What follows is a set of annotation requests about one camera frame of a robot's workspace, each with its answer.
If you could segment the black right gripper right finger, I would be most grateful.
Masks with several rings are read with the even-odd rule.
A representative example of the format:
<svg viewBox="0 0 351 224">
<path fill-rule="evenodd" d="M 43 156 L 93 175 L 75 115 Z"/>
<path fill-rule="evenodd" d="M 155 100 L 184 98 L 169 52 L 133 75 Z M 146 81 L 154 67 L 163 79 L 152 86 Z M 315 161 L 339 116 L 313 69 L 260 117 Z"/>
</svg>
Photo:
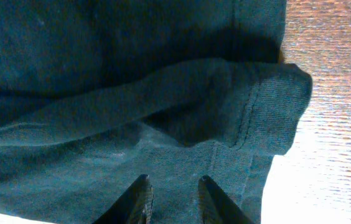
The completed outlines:
<svg viewBox="0 0 351 224">
<path fill-rule="evenodd" d="M 254 224 L 210 176 L 199 179 L 198 195 L 203 224 Z"/>
</svg>

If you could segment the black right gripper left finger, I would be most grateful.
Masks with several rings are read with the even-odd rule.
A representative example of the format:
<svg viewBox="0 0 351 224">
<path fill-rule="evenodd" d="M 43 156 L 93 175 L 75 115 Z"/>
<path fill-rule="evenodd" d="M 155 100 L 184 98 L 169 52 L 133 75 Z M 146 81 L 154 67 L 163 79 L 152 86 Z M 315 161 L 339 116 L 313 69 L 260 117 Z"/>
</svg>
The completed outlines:
<svg viewBox="0 0 351 224">
<path fill-rule="evenodd" d="M 150 224 L 153 203 L 149 175 L 141 174 L 93 224 Z"/>
</svg>

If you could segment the black t-shirt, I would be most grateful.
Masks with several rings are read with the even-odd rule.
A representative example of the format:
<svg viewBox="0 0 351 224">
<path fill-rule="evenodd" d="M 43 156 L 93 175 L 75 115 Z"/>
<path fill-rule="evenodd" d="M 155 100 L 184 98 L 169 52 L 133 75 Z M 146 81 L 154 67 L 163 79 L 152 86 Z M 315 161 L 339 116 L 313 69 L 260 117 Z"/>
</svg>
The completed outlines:
<svg viewBox="0 0 351 224">
<path fill-rule="evenodd" d="M 0 0 L 0 213 L 91 223 L 139 175 L 154 223 L 198 223 L 209 175 L 253 223 L 312 78 L 285 0 Z"/>
</svg>

